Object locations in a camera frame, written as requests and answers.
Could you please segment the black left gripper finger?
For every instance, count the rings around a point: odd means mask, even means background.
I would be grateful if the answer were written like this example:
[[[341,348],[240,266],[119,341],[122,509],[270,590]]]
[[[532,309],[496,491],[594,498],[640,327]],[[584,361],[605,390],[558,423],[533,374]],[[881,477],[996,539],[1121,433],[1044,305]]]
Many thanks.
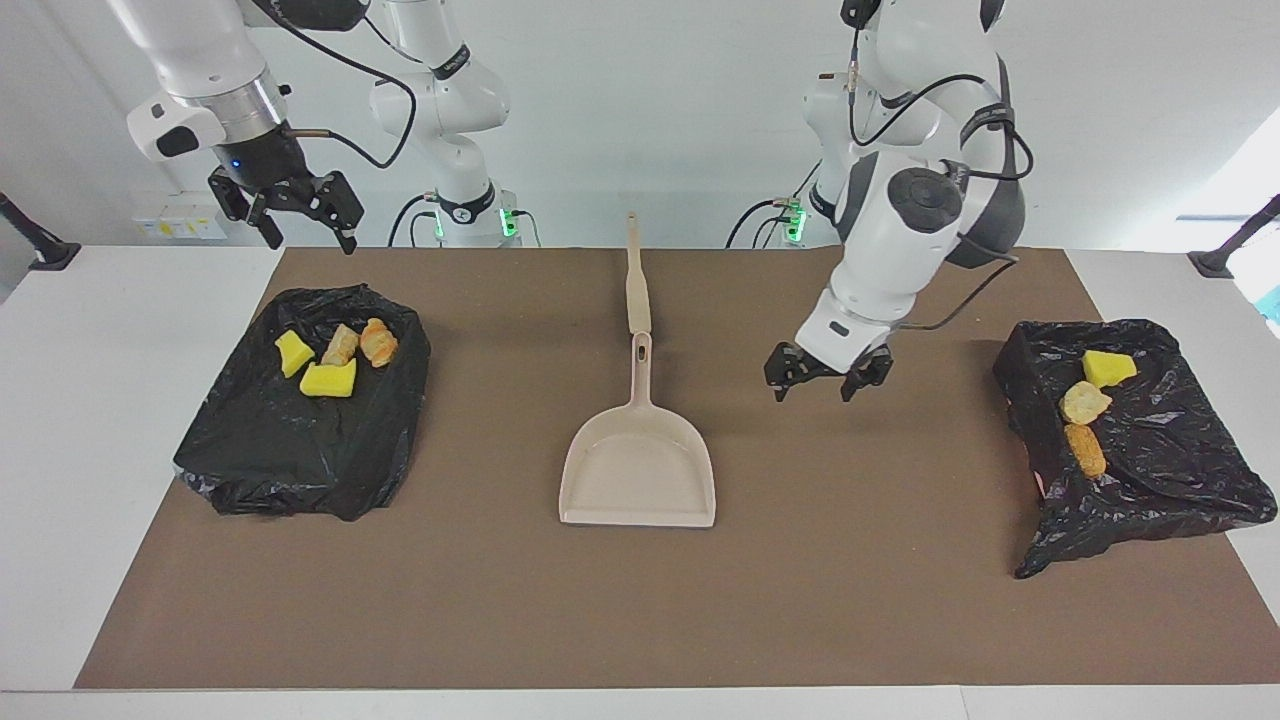
[[[810,364],[806,351],[790,342],[780,342],[764,363],[765,384],[781,404],[792,387],[810,380]]]
[[[847,404],[860,389],[882,386],[892,365],[893,356],[890,347],[877,347],[863,354],[845,374],[840,388],[841,400]]]

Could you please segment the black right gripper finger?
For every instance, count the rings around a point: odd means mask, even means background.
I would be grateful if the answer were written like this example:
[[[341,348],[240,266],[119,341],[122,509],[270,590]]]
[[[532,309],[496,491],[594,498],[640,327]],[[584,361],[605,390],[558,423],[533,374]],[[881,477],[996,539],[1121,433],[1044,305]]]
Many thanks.
[[[356,231],[365,210],[344,173],[292,177],[291,195],[293,211],[329,228],[344,255],[355,252]]]
[[[251,193],[246,197],[244,190],[230,178],[223,167],[215,168],[209,174],[207,184],[228,220],[241,222],[256,229],[271,250],[278,250],[283,245],[284,236],[275,220],[268,214],[268,202],[261,193]]]

